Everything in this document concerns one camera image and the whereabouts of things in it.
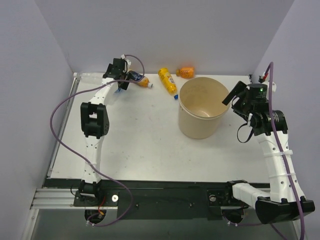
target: bottle label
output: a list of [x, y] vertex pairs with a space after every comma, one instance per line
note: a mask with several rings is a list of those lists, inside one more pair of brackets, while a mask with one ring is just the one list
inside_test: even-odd
[[190, 72], [190, 71], [188, 71], [188, 70], [182, 70], [182, 71], [180, 72], [180, 76], [181, 76], [182, 78], [188, 79], [188, 78], [192, 78], [192, 77], [193, 77], [193, 73]]
[[128, 74], [131, 74], [130, 80], [133, 80], [133, 81], [136, 81], [136, 82], [140, 81], [142, 79], [142, 77], [143, 77], [141, 74], [139, 74], [139, 73], [137, 73], [135, 71], [129, 71]]
[[165, 76], [168, 78], [169, 82], [172, 84], [175, 84], [174, 79], [172, 78], [172, 76], [170, 75], [170, 73], [166, 72]]

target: beige paper cup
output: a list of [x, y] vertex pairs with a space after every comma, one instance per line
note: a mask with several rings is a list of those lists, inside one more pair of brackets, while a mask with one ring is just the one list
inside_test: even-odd
[[181, 132], [192, 139], [210, 137], [229, 109], [222, 101], [228, 89], [209, 77], [187, 81], [179, 93], [178, 124]]

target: gray wall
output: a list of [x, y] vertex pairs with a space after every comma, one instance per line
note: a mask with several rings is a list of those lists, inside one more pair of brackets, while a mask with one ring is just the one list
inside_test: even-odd
[[75, 72], [105, 71], [125, 53], [148, 73], [191, 64], [201, 74], [247, 75], [293, 0], [35, 2]]
[[17, 240], [53, 150], [50, 113], [72, 72], [33, 0], [2, 1], [0, 19], [0, 234]]
[[[284, 111], [292, 161], [307, 198], [320, 206], [320, 1], [295, 0], [254, 76], [274, 61], [273, 108]], [[305, 218], [309, 240], [320, 235], [320, 214]]]

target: yellow bottle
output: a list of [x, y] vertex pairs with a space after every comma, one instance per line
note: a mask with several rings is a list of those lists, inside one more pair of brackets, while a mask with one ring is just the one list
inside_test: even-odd
[[177, 100], [178, 99], [177, 86], [176, 86], [175, 81], [172, 78], [169, 70], [165, 67], [161, 68], [158, 71], [158, 75], [159, 75], [161, 82], [163, 83], [165, 89], [168, 91], [168, 93], [170, 95], [172, 95], [175, 100]]
[[126, 80], [136, 81], [136, 84], [138, 84], [140, 87], [144, 87], [144, 88], [153, 87], [153, 84], [149, 81], [149, 79], [146, 76], [143, 76], [132, 70], [127, 72]]
[[184, 79], [193, 79], [195, 76], [195, 68], [192, 67], [182, 67], [176, 70], [176, 75]]

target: screw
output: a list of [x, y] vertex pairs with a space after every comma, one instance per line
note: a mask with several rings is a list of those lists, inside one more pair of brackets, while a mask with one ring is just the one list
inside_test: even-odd
[[209, 196], [209, 200], [210, 200], [210, 202], [215, 202], [217, 200], [217, 198], [215, 195], [212, 194]]
[[112, 202], [116, 203], [118, 202], [119, 197], [118, 195], [113, 195], [111, 199], [112, 199]]

